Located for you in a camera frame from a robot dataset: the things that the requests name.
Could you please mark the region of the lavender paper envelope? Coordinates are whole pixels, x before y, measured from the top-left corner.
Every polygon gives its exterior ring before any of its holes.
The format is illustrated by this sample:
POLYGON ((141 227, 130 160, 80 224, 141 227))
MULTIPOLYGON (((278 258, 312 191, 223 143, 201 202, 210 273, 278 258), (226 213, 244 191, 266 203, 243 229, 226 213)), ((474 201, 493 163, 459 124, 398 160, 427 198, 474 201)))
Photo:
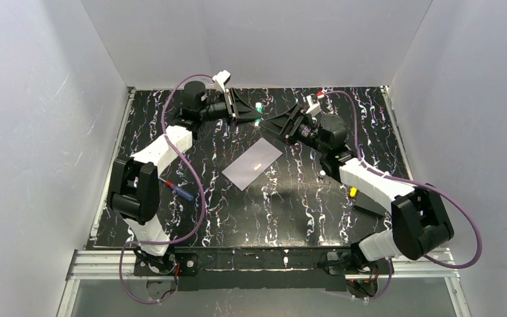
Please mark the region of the lavender paper envelope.
POLYGON ((227 166, 222 171, 222 174, 240 191, 244 191, 281 155, 282 151, 267 140, 261 138, 227 166))

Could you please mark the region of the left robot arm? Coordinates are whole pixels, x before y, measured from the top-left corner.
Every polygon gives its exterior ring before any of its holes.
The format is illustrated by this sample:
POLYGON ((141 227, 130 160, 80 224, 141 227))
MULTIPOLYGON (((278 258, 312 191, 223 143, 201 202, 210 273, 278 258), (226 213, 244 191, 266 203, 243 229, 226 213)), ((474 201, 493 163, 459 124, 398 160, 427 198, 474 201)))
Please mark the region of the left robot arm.
POLYGON ((187 165, 199 188, 200 215, 205 218, 207 202, 199 176, 184 155, 192 148, 198 129, 205 122, 226 120, 230 123, 250 123, 261 118, 261 113, 236 96, 225 80, 213 79, 218 102, 207 101, 207 88, 192 75, 177 85, 182 92, 182 106, 171 125, 166 123, 168 107, 176 94, 172 90, 162 107, 160 118, 162 135, 143 150, 130 157, 118 157, 112 165, 106 195, 106 208, 119 215, 135 235, 130 246, 138 246, 148 256, 162 257, 168 247, 187 240, 198 231, 194 227, 183 237, 171 240, 157 216, 160 206, 160 175, 175 159, 187 165))

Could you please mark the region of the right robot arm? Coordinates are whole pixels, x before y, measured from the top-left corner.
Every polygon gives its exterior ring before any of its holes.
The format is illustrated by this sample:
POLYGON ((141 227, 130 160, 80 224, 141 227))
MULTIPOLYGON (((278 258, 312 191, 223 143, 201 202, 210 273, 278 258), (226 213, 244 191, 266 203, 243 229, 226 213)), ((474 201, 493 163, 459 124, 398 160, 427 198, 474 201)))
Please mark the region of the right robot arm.
POLYGON ((417 260, 454 237, 454 229, 439 194, 420 186, 380 176, 365 167, 346 144, 347 126, 336 114, 315 122, 305 106, 263 120, 260 127, 288 145, 302 143, 321 155, 320 165, 334 180, 354 187, 391 216, 391 228, 351 245, 358 265, 405 256, 417 260))

